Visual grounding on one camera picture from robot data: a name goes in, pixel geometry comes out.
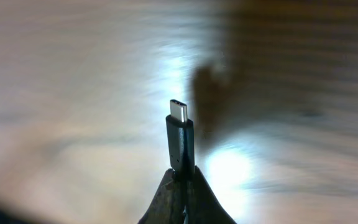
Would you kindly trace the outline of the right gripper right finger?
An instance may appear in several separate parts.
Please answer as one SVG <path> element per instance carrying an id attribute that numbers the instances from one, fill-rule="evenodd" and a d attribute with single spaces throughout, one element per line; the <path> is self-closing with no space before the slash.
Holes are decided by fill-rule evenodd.
<path id="1" fill-rule="evenodd" d="M 236 224 L 197 166 L 185 187 L 185 224 Z"/>

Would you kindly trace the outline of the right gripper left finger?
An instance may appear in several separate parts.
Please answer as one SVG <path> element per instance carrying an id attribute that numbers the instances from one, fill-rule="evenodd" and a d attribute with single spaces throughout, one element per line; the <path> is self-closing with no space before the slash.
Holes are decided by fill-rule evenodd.
<path id="1" fill-rule="evenodd" d="M 157 191 L 138 224 L 183 224 L 182 186 L 170 168 L 164 173 Z"/>

